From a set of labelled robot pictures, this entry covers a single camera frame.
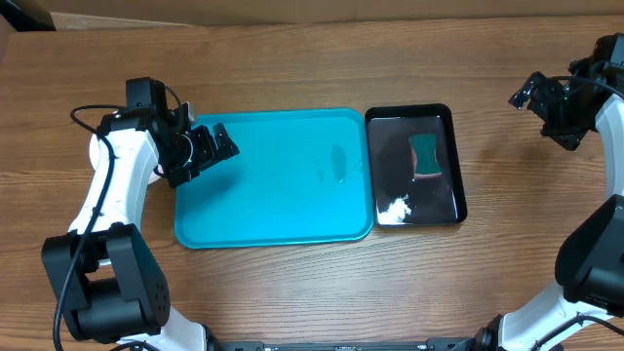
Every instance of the green sponge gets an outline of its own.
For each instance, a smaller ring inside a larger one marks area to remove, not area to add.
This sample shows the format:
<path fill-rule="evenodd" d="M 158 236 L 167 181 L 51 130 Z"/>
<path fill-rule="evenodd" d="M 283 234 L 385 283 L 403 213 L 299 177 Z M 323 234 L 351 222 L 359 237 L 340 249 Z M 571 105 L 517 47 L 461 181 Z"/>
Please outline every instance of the green sponge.
<path fill-rule="evenodd" d="M 409 137 L 414 164 L 414 178 L 437 176 L 442 173 L 438 160 L 436 160 L 437 141 L 435 134 L 419 134 Z"/>

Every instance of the white powder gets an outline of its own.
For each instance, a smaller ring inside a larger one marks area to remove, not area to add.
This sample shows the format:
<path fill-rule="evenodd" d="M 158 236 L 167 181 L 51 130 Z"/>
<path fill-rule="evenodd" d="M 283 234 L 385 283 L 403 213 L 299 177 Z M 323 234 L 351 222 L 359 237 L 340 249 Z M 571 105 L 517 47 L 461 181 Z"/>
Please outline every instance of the white powder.
<path fill-rule="evenodd" d="M 411 209 L 406 204 L 406 200 L 410 196 L 406 194 L 390 204 L 388 211 L 380 213 L 377 209 L 377 221 L 381 224 L 403 224 L 406 215 L 411 215 Z"/>

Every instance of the wood grain surface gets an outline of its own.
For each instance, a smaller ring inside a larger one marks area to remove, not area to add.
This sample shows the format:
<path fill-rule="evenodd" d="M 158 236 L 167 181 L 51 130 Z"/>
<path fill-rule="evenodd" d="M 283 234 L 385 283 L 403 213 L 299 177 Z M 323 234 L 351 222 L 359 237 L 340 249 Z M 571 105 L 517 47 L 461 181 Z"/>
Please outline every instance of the wood grain surface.
<path fill-rule="evenodd" d="M 528 75 L 566 73 L 623 17 L 188 27 L 12 35 L 0 68 L 0 348 L 50 350 L 55 298 L 40 258 L 93 171 L 68 112 L 125 103 L 151 76 L 201 113 L 442 102 L 468 201 L 460 225 L 375 228 L 357 243 L 191 251 L 175 192 L 149 188 L 142 233 L 175 307 L 221 340 L 407 341 L 472 336 L 554 279 L 563 240 L 604 200 L 600 136 L 575 152 L 507 104 Z M 96 124 L 101 113 L 85 113 Z M 67 350 L 109 346 L 73 341 Z M 624 339 L 592 326 L 570 350 Z"/>

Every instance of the blue plastic tray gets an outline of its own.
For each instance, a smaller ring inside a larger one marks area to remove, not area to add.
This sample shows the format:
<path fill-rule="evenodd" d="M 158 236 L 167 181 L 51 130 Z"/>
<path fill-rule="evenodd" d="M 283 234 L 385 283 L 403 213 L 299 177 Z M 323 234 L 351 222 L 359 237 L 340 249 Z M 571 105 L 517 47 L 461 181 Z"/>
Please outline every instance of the blue plastic tray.
<path fill-rule="evenodd" d="M 175 234 L 191 249 L 352 241 L 372 229 L 367 137 L 347 108 L 204 115 L 241 153 L 177 189 Z"/>

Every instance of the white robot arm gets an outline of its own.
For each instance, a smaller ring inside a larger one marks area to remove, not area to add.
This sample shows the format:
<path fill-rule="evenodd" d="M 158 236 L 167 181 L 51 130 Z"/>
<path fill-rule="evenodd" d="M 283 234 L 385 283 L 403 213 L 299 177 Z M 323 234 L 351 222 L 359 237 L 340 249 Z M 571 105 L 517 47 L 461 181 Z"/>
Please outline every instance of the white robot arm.
<path fill-rule="evenodd" d="M 159 167 L 170 187 L 238 154 L 224 127 L 191 129 L 189 103 L 161 82 L 139 78 L 126 83 L 127 108 L 105 115 L 97 130 L 99 155 L 87 199 L 67 235 L 48 238 L 42 260 L 58 299 L 60 314 L 78 340 L 144 343 L 159 351 L 209 351 L 215 341 L 205 326 L 186 320 L 172 306 L 167 280 L 140 235 L 147 185 Z M 166 90 L 178 108 L 167 108 Z M 111 107 L 93 105 L 81 109 Z M 115 278 L 90 281 L 87 273 L 111 265 Z"/>
<path fill-rule="evenodd" d="M 611 96 L 596 115 L 596 129 L 604 144 L 607 196 L 624 196 L 624 100 Z M 539 340 L 578 316 L 593 316 L 608 320 L 612 316 L 601 307 L 585 302 L 569 302 L 564 288 L 553 282 L 548 288 L 516 312 L 505 315 L 498 330 L 499 345 L 507 351 L 529 351 Z M 542 350 L 564 341 L 574 333 L 593 324 L 574 323 L 540 345 Z"/>

